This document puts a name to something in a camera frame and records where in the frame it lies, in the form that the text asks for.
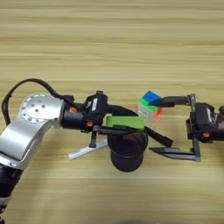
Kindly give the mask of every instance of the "green object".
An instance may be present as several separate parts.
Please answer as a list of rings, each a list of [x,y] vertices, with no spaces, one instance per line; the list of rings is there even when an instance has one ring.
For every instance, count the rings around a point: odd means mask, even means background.
[[[144,129],[144,119],[141,116],[119,116],[109,115],[107,116],[106,125],[113,127],[114,125],[129,126],[134,129]]]
[[[158,110],[158,107],[150,105],[144,98],[141,98],[139,102],[142,106],[146,107],[149,110],[152,110],[152,111]]]

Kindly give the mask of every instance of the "black pot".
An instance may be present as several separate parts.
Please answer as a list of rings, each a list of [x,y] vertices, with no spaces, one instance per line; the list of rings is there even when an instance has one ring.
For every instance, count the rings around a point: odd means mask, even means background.
[[[122,172],[133,172],[144,160],[148,135],[139,130],[127,135],[108,135],[108,147],[113,165]]]

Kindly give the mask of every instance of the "colorful cube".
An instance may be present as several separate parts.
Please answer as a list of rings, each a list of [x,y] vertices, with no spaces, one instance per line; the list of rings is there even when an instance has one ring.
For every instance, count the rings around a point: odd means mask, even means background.
[[[137,113],[150,120],[155,122],[158,119],[158,116],[162,113],[163,109],[150,105],[151,102],[154,102],[161,97],[154,92],[148,91],[138,102],[137,104]]]

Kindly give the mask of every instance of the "black cylinder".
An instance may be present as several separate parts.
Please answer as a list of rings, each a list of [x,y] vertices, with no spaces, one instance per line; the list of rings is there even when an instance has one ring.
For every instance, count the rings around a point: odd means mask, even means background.
[[[109,135],[108,146],[113,165],[122,172],[133,172],[144,160],[148,135],[139,130],[126,135]]]

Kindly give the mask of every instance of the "green tape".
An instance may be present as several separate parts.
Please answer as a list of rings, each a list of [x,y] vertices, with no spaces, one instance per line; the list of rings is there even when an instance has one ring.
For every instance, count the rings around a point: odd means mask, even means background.
[[[141,116],[107,116],[106,125],[108,127],[113,127],[116,124],[129,126],[138,130],[144,129],[144,119]]]

